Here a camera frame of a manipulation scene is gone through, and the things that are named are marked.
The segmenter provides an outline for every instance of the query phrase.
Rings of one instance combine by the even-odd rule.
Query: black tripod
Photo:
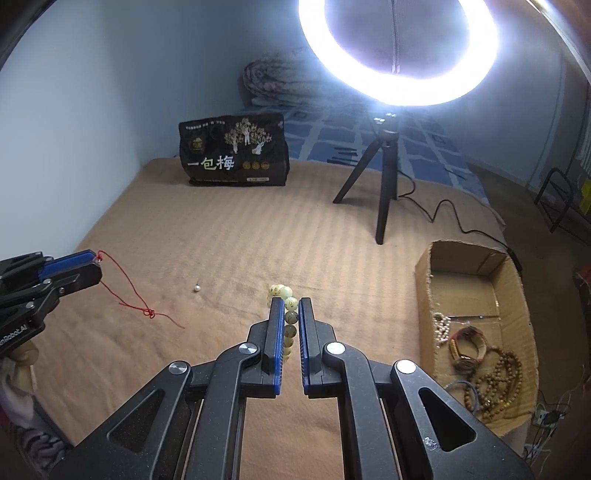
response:
[[[378,245],[384,244],[384,233],[386,231],[386,222],[388,221],[388,209],[390,200],[398,200],[398,118],[396,115],[387,115],[385,119],[376,119],[379,121],[380,130],[376,138],[372,141],[359,163],[355,166],[351,175],[337,194],[333,203],[340,203],[359,176],[369,165],[369,162],[382,148],[382,187],[379,194],[378,208],[378,226],[375,231],[375,241]]]

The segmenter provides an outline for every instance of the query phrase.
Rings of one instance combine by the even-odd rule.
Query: glowing ring light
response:
[[[470,40],[460,61],[445,74],[429,79],[376,72],[345,52],[326,24],[324,0],[300,0],[300,22],[310,47],[337,78],[388,105],[436,105],[475,88],[495,61],[496,27],[483,0],[459,0]]]

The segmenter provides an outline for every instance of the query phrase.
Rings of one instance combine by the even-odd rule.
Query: red cord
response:
[[[129,282],[129,285],[131,285],[131,288],[134,289],[134,293],[137,295],[137,297],[142,301],[142,303],[144,304],[143,307],[136,307],[134,305],[130,305],[129,303],[127,303],[124,299],[122,299],[121,297],[119,297],[113,290],[111,290],[109,288],[109,286],[103,282],[102,280],[100,281],[100,283],[109,291],[109,293],[111,293],[111,295],[113,295],[114,297],[116,297],[119,300],[119,305],[122,305],[124,307],[129,307],[130,309],[134,309],[134,310],[139,310],[141,312],[143,312],[144,315],[146,315],[146,317],[150,317],[151,319],[153,319],[154,317],[156,317],[156,315],[160,315],[162,317],[166,317],[168,318],[171,322],[173,322],[177,327],[184,329],[184,327],[180,324],[178,324],[177,322],[175,322],[172,317],[166,315],[165,313],[156,313],[154,310],[152,310],[150,307],[148,307],[148,304],[146,303],[146,301],[142,298],[142,295],[140,295],[138,293],[138,291],[135,289],[135,285],[134,283],[131,281],[129,275],[127,273],[125,273],[125,270],[123,270],[123,267],[121,267],[121,265],[119,265],[119,263],[117,262],[117,260],[115,260],[112,256],[110,256],[107,252],[105,252],[104,250],[98,250],[98,252],[96,253],[96,258],[99,261],[103,260],[103,254],[105,254],[107,257],[109,257],[113,263],[115,265],[117,265],[117,267],[119,267],[119,269],[121,270],[121,273],[123,275],[125,275],[125,278],[127,278],[127,281]]]

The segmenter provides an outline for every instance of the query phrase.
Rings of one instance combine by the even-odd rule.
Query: pearl necklace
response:
[[[442,313],[433,314],[433,333],[435,337],[435,346],[442,346],[449,340],[449,326],[451,320]]]
[[[489,352],[499,354],[499,359],[492,373],[483,375],[476,380],[476,391],[481,405],[478,413],[482,422],[489,423],[499,416],[519,396],[523,379],[521,361],[513,351],[503,351],[500,347],[491,346]],[[468,380],[474,383],[475,372]],[[470,390],[464,392],[464,404],[469,411],[474,411]]]

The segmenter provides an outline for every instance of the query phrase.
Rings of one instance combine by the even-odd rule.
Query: blue patterned bedsheet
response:
[[[283,113],[285,140],[293,160],[355,166],[375,138],[368,114],[354,107],[274,105],[250,106],[242,111],[263,112]],[[405,174],[473,193],[488,204],[480,180],[427,109],[406,109],[400,112],[400,118],[399,167]],[[368,168],[382,169],[381,150]]]

